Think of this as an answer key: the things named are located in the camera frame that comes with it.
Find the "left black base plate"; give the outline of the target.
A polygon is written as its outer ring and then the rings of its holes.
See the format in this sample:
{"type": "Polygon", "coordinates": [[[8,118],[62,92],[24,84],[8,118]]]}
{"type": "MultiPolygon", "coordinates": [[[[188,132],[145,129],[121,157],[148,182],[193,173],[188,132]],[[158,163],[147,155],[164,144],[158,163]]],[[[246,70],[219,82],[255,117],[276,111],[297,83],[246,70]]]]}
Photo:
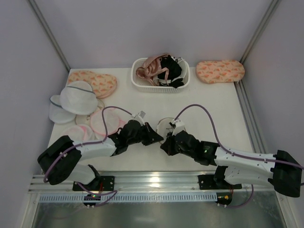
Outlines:
{"type": "Polygon", "coordinates": [[[90,183],[80,183],[88,191],[113,191],[115,176],[97,176],[90,183]]]}

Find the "white mesh bag lower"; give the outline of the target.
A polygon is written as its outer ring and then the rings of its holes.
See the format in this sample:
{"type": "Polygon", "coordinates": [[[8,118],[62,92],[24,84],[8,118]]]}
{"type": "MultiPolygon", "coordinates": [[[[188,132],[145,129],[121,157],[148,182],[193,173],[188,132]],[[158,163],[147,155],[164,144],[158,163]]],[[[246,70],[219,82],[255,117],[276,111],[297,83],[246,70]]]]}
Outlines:
{"type": "Polygon", "coordinates": [[[60,95],[53,95],[50,97],[49,119],[55,124],[66,124],[73,121],[75,114],[66,111],[61,106],[60,95]]]}

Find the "pink satin bra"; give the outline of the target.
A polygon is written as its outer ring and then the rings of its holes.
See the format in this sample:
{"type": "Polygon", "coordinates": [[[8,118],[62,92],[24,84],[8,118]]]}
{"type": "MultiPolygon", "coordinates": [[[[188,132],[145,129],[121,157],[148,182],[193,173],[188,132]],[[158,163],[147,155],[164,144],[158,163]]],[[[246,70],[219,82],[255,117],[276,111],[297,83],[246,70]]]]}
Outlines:
{"type": "Polygon", "coordinates": [[[167,67],[161,67],[161,60],[163,57],[168,57],[169,55],[169,53],[163,53],[147,58],[142,66],[136,69],[136,75],[140,79],[148,81],[152,86],[158,86],[159,82],[154,82],[154,77],[164,72],[164,80],[165,83],[168,84],[169,69],[167,67]]]}

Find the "beige round laundry bag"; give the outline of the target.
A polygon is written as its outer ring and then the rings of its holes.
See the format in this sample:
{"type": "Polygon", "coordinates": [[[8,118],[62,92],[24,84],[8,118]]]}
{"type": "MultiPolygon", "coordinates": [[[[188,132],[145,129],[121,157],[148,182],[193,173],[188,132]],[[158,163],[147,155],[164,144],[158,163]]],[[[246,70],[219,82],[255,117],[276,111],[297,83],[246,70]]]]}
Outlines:
{"type": "Polygon", "coordinates": [[[161,119],[156,126],[156,133],[160,135],[163,140],[159,142],[160,145],[164,144],[167,137],[173,135],[174,128],[171,126],[171,122],[174,120],[172,117],[166,117],[161,119]]]}

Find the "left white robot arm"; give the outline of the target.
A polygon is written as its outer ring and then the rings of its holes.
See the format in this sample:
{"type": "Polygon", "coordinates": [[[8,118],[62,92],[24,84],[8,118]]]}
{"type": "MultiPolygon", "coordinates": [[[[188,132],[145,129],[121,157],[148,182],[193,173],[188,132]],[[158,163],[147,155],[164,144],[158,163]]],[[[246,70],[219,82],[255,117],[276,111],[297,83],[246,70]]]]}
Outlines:
{"type": "Polygon", "coordinates": [[[79,162],[117,156],[126,152],[130,145],[141,143],[149,146],[162,140],[163,137],[149,123],[130,120],[101,141],[76,142],[67,135],[61,136],[39,155],[37,161],[45,174],[44,182],[50,185],[57,185],[65,180],[90,185],[98,179],[97,170],[93,165],[80,165],[79,162]]]}

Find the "white mesh bag blue trim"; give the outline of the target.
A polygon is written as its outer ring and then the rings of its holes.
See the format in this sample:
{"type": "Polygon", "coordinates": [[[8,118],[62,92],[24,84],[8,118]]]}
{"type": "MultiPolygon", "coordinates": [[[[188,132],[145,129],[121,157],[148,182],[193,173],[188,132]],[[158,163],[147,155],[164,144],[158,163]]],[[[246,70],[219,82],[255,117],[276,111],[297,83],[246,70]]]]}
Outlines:
{"type": "Polygon", "coordinates": [[[77,115],[89,115],[98,106],[91,85],[85,81],[74,81],[65,86],[59,99],[63,109],[77,115]]]}

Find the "beige bag under pile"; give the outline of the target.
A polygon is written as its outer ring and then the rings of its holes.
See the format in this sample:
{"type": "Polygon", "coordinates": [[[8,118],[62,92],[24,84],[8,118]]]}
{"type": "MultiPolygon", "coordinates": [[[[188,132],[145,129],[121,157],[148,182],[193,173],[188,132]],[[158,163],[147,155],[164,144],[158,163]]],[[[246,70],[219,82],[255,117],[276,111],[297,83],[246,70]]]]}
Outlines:
{"type": "Polygon", "coordinates": [[[97,108],[91,114],[89,114],[89,115],[76,115],[76,118],[75,118],[75,123],[76,124],[85,124],[85,125],[90,126],[90,121],[91,121],[92,115],[94,113],[102,110],[105,107],[105,104],[101,99],[97,99],[97,101],[98,101],[97,108]]]}

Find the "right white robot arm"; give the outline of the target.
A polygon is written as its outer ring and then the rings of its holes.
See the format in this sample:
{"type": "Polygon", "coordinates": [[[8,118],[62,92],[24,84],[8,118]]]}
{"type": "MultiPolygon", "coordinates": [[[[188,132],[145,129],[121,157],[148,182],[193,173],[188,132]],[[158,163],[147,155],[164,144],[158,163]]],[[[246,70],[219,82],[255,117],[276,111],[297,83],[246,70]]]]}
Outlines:
{"type": "Polygon", "coordinates": [[[218,143],[199,141],[186,131],[168,134],[161,149],[169,156],[183,154],[205,166],[215,166],[214,181],[219,188],[252,184],[273,186],[278,193],[298,198],[302,168],[286,151],[276,154],[255,154],[225,149],[218,143]]]}

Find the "pink mesh bag front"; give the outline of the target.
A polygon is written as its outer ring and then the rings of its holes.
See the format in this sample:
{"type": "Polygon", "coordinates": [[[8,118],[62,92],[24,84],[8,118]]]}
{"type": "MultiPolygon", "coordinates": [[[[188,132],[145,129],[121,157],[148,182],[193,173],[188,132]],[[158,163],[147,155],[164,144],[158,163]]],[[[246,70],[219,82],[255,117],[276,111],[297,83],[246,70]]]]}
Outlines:
{"type": "Polygon", "coordinates": [[[61,136],[68,136],[72,141],[91,141],[95,139],[95,134],[91,127],[86,124],[73,125],[66,128],[61,136]]]}

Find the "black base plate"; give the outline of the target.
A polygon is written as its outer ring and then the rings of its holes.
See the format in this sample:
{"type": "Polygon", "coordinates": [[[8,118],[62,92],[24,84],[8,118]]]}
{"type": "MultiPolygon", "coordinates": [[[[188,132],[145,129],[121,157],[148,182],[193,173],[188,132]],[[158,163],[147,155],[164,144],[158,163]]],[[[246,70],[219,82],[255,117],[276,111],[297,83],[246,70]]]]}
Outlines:
{"type": "Polygon", "coordinates": [[[113,191],[115,176],[97,176],[90,183],[80,183],[88,191],[113,191]]]}
{"type": "Polygon", "coordinates": [[[241,184],[232,185],[225,180],[218,180],[214,174],[198,175],[198,184],[200,190],[234,190],[242,189],[241,184]]]}

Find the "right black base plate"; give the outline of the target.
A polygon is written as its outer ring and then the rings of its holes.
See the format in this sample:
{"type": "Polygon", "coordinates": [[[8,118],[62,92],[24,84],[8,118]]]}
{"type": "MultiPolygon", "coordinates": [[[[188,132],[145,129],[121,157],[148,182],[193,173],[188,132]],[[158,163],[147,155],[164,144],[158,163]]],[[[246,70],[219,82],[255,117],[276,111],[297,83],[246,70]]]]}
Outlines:
{"type": "Polygon", "coordinates": [[[214,174],[198,175],[198,184],[200,190],[234,190],[242,189],[241,184],[232,185],[225,180],[218,180],[214,174]]]}

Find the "peach patterned bag left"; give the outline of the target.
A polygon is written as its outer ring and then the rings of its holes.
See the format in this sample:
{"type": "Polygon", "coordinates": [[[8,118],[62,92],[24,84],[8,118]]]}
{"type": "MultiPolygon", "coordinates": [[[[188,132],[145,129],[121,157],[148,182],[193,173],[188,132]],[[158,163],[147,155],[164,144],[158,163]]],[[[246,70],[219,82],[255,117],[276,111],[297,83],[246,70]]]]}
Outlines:
{"type": "Polygon", "coordinates": [[[117,88],[117,78],[109,74],[100,74],[89,70],[78,70],[70,73],[67,82],[84,81],[90,84],[99,99],[110,96],[117,88]]]}

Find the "black bra in basket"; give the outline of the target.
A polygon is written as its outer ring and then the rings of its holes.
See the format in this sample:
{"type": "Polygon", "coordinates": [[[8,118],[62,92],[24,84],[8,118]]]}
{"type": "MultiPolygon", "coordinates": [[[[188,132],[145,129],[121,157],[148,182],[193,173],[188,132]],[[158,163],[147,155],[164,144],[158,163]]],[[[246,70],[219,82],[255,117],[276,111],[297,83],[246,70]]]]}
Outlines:
{"type": "Polygon", "coordinates": [[[184,85],[183,78],[181,77],[182,68],[174,57],[171,55],[163,56],[160,60],[160,64],[162,68],[167,68],[169,72],[167,76],[166,72],[158,74],[159,86],[178,88],[184,85]]]}

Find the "peach patterned bag right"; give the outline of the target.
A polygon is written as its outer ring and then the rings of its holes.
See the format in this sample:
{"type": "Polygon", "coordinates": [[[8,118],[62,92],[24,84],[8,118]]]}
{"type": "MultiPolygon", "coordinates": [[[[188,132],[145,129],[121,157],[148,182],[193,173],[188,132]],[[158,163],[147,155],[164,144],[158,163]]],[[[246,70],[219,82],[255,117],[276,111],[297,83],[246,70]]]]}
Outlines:
{"type": "Polygon", "coordinates": [[[196,76],[206,84],[234,83],[244,75],[245,69],[237,60],[201,61],[196,65],[196,76]]]}

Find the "pink trimmed mesh bag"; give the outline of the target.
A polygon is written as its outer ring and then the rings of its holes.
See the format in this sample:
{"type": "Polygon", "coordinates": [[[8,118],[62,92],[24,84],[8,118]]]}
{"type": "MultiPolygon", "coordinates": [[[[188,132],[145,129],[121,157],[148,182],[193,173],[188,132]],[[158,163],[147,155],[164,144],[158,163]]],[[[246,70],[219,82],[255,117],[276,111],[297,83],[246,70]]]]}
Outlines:
{"type": "MultiPolygon", "coordinates": [[[[120,118],[116,113],[115,108],[110,108],[104,111],[104,120],[107,127],[108,135],[111,135],[118,131],[120,127],[123,127],[125,121],[120,118]]],[[[105,137],[105,125],[102,118],[102,110],[94,113],[91,117],[90,127],[95,133],[95,137],[98,140],[102,140],[105,137]]]]}

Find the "white plastic basket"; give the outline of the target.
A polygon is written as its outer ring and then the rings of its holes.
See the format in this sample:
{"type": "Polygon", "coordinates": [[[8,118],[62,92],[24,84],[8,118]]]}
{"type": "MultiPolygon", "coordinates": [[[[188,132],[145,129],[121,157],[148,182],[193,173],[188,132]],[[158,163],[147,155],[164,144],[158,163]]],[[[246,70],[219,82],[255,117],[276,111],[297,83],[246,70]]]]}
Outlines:
{"type": "Polygon", "coordinates": [[[174,88],[172,86],[153,86],[147,80],[140,79],[136,75],[136,69],[141,67],[146,59],[139,58],[135,60],[131,68],[131,83],[138,91],[147,93],[179,93],[188,87],[190,83],[190,66],[186,60],[182,59],[178,62],[182,68],[181,76],[184,85],[174,88]]]}

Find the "aluminium mounting rail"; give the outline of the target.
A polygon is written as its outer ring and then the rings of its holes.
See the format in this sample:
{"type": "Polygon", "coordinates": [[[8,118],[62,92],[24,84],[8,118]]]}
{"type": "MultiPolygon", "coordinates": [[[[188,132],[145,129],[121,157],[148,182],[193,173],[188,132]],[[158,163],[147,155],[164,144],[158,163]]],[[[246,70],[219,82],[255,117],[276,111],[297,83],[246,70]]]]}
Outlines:
{"type": "MultiPolygon", "coordinates": [[[[199,191],[199,175],[213,174],[213,171],[108,171],[102,176],[114,176],[114,189],[121,192],[177,192],[199,191]]],[[[43,182],[43,175],[34,175],[29,193],[70,193],[73,182],[64,181],[58,185],[43,182]]]]}

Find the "peach patterned bag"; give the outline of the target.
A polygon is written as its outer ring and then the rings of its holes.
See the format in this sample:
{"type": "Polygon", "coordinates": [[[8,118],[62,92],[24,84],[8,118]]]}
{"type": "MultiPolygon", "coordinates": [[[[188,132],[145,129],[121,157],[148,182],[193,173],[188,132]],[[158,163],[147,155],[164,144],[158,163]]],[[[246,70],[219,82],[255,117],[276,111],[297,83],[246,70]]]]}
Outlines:
{"type": "Polygon", "coordinates": [[[196,76],[206,84],[234,83],[244,75],[245,69],[237,60],[201,61],[196,65],[196,76]]]}
{"type": "Polygon", "coordinates": [[[109,74],[100,74],[89,70],[78,70],[70,73],[67,82],[84,81],[90,84],[99,99],[110,96],[117,88],[117,78],[109,74]]]}

